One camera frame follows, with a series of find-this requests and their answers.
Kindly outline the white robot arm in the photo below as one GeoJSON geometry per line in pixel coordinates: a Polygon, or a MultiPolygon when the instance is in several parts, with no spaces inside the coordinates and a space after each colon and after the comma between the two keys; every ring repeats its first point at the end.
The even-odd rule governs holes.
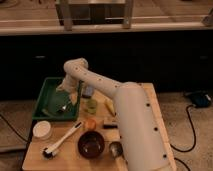
{"type": "Polygon", "coordinates": [[[172,171],[151,103],[139,84],[89,71],[84,58],[68,60],[63,68],[62,90],[73,93],[81,80],[112,99],[128,171],[172,171]]]}

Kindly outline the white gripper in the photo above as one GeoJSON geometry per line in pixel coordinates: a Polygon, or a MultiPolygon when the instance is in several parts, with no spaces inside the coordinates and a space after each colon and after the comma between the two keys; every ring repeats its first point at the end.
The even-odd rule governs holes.
{"type": "Polygon", "coordinates": [[[74,93],[77,91],[77,86],[78,86],[78,80],[66,75],[61,84],[57,86],[56,90],[57,91],[66,91],[69,94],[74,93]]]}

